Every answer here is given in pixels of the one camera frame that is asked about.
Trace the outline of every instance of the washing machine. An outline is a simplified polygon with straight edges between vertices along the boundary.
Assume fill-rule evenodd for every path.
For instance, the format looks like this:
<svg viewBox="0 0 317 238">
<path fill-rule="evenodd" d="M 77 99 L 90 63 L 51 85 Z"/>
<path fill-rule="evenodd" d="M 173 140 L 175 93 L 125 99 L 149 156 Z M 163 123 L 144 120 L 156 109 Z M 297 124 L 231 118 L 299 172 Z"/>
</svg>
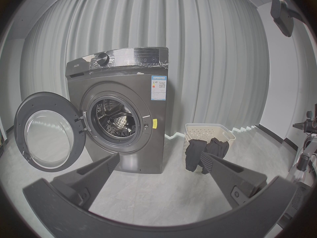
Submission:
<svg viewBox="0 0 317 238">
<path fill-rule="evenodd" d="M 160 174 L 168 49 L 99 52 L 68 62 L 65 74 L 70 102 L 41 92 L 18 108 L 14 132 L 26 160 L 43 171 L 60 171 L 74 163 L 85 146 L 93 161 L 119 153 L 118 171 Z M 41 141 L 48 148 L 45 160 Z"/>
</svg>

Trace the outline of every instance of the curtain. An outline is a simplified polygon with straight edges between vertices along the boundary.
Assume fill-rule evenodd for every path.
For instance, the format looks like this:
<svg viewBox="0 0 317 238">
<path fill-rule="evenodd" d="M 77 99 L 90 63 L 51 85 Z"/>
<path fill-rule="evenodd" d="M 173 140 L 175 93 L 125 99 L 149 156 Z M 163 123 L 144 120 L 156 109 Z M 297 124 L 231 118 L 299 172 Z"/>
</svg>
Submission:
<svg viewBox="0 0 317 238">
<path fill-rule="evenodd" d="M 140 46 L 169 48 L 166 134 L 184 133 L 186 123 L 229 130 L 259 123 L 269 55 L 248 0 L 58 0 L 25 40 L 21 97 L 67 97 L 67 62 Z"/>
</svg>

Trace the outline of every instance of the gray tile floor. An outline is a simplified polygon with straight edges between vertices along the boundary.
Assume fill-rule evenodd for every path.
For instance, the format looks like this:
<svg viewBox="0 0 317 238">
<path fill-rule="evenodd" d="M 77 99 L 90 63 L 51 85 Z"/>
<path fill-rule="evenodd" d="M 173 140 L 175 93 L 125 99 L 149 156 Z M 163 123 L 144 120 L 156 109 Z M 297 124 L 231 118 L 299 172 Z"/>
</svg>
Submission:
<svg viewBox="0 0 317 238">
<path fill-rule="evenodd" d="M 286 177 L 296 152 L 255 128 L 236 133 L 236 141 L 225 159 L 246 168 L 263 172 L 267 181 Z M 184 138 L 165 139 L 163 173 L 130 174 L 114 171 L 95 202 L 91 212 L 126 223 L 151 226 L 186 224 L 205 220 L 231 210 L 230 205 L 210 175 L 188 172 L 182 164 Z M 52 237 L 27 204 L 22 188 L 43 177 L 54 176 L 91 163 L 86 150 L 69 169 L 46 173 L 29 165 L 21 156 L 9 134 L 9 143 L 0 158 L 0 180 L 22 217 L 42 237 Z M 267 237 L 280 231 L 275 227 Z"/>
</svg>

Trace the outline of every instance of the open door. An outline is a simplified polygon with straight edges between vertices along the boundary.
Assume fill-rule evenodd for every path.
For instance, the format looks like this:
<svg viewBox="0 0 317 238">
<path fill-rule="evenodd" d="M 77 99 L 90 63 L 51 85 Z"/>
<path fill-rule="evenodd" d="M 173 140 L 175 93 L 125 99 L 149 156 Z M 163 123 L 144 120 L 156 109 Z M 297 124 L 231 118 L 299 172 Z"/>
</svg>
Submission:
<svg viewBox="0 0 317 238">
<path fill-rule="evenodd" d="M 35 168 L 58 172 L 81 155 L 86 141 L 79 111 L 64 97 L 38 92 L 19 106 L 14 137 L 22 156 Z"/>
</svg>

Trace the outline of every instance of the laundry basket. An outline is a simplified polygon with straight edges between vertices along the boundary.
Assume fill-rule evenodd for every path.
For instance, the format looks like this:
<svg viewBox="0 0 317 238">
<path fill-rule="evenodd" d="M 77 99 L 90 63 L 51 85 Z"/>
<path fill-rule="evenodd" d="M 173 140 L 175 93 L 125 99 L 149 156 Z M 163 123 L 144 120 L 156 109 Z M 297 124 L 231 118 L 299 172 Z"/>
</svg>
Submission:
<svg viewBox="0 0 317 238">
<path fill-rule="evenodd" d="M 216 123 L 187 123 L 185 125 L 185 138 L 184 138 L 184 146 L 183 146 L 183 164 L 186 167 L 186 149 L 189 146 L 189 141 L 192 139 L 200 139 L 210 142 L 212 138 L 216 138 L 221 142 L 228 142 L 229 149 L 235 141 L 236 136 L 233 135 L 226 127 L 221 124 Z M 203 170 L 202 167 L 197 166 L 195 172 L 201 172 Z"/>
</svg>

